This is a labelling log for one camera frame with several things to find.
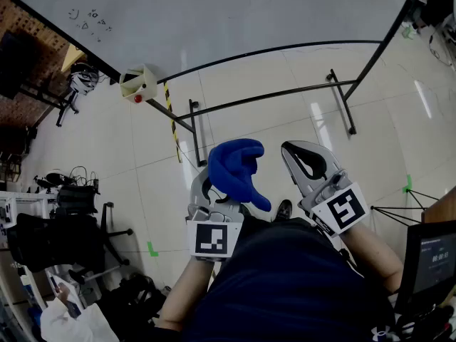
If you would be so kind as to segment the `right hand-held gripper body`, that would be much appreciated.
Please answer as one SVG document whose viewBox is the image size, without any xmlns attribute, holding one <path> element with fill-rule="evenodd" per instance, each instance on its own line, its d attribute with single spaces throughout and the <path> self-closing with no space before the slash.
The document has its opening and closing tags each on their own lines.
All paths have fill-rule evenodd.
<svg viewBox="0 0 456 342">
<path fill-rule="evenodd" d="M 361 188 L 352 182 L 346 170 L 338 170 L 306 195 L 299 207 L 328 236 L 348 231 L 370 214 Z"/>
</svg>

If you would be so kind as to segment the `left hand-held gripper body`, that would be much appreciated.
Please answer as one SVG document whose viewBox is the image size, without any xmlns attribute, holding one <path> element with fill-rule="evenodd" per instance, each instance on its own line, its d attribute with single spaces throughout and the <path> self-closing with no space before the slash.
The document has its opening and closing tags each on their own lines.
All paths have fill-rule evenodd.
<svg viewBox="0 0 456 342">
<path fill-rule="evenodd" d="M 197 204 L 188 206 L 186 217 L 190 254 L 207 261 L 225 261 L 233 254 L 242 229 L 242 213 L 223 212 Z"/>
</svg>

